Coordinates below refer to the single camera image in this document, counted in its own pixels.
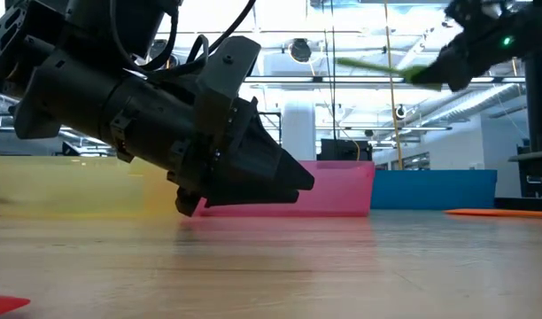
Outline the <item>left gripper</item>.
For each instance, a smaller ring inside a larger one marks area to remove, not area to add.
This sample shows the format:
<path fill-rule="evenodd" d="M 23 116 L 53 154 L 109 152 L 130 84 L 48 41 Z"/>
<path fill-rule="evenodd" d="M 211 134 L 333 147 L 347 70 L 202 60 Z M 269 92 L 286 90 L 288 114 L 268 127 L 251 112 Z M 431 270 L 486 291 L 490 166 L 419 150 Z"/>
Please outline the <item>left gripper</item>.
<path fill-rule="evenodd" d="M 185 215 L 206 194 L 218 150 L 218 177 L 296 191 L 220 192 L 206 199 L 207 207 L 295 203 L 298 191 L 314 187 L 314 176 L 263 127 L 255 98 L 235 99 L 231 118 L 230 108 L 230 94 L 204 80 L 189 92 L 133 75 L 101 78 L 77 90 L 71 126 L 115 147 L 125 161 L 140 158 L 165 169 L 179 187 L 175 205 Z"/>

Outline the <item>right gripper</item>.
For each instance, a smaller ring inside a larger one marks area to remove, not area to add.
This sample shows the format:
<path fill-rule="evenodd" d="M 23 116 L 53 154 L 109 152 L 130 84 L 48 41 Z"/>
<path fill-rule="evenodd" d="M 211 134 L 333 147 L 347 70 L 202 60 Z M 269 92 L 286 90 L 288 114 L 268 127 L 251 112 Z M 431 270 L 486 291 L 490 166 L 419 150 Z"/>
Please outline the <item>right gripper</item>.
<path fill-rule="evenodd" d="M 542 48 L 542 4 L 527 4 L 486 22 L 469 22 L 437 58 L 411 77 L 412 84 L 448 84 L 452 92 L 466 89 L 474 74 L 513 57 Z"/>

